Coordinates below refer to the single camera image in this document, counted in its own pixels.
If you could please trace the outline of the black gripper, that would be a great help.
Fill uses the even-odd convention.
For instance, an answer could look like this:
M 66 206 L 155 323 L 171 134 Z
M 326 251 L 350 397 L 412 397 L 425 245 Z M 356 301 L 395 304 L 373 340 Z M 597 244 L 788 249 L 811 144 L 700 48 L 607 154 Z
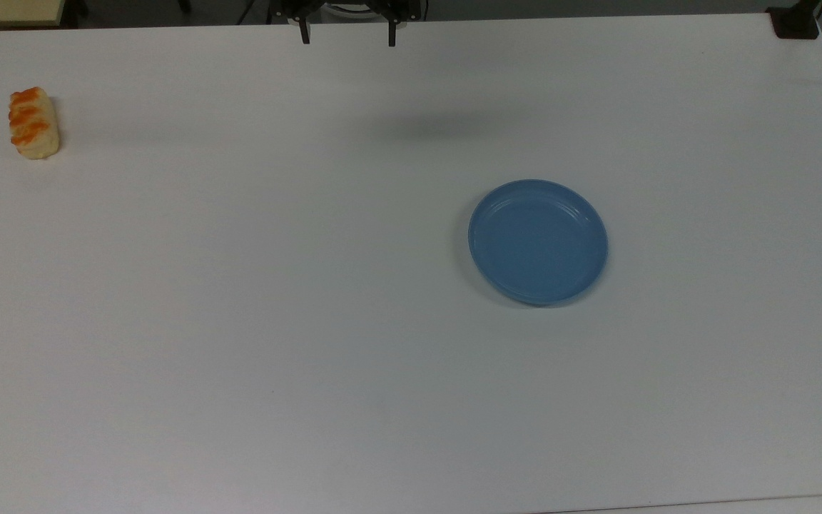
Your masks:
M 268 10 L 274 19 L 299 22 L 301 41 L 310 44 L 310 24 L 352 21 L 387 21 L 387 45 L 397 46 L 398 24 L 418 21 L 424 14 L 425 1 L 270 1 Z

